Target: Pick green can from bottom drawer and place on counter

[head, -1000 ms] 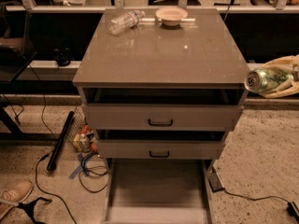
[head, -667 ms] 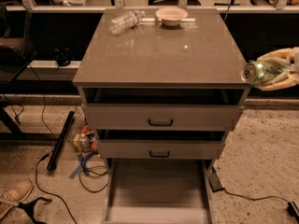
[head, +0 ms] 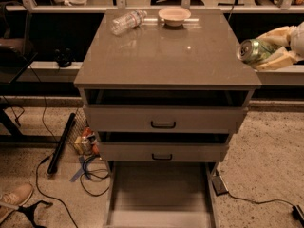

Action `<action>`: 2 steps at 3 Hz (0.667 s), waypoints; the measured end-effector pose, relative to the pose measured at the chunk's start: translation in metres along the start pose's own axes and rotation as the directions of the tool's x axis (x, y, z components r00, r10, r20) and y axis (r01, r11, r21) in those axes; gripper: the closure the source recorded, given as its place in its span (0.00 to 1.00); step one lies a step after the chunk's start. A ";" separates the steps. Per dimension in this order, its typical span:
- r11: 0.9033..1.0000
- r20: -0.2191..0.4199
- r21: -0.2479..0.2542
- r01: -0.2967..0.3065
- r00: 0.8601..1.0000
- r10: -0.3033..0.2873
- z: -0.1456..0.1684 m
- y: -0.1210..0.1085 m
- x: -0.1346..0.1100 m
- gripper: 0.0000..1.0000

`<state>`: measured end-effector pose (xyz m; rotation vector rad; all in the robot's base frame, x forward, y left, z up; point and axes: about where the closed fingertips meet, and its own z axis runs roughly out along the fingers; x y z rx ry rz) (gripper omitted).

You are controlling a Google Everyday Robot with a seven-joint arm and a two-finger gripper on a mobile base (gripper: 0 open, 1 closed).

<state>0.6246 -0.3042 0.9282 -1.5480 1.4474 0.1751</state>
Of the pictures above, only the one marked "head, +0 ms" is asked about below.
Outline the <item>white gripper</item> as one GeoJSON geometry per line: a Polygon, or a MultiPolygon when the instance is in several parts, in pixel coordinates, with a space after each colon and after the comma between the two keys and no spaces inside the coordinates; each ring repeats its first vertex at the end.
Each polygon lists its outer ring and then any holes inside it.
{"type": "Polygon", "coordinates": [[[283,46],[265,60],[254,65],[257,71],[289,67],[304,58],[304,22],[297,27],[285,26],[272,29],[258,36],[259,40],[283,46]]]}

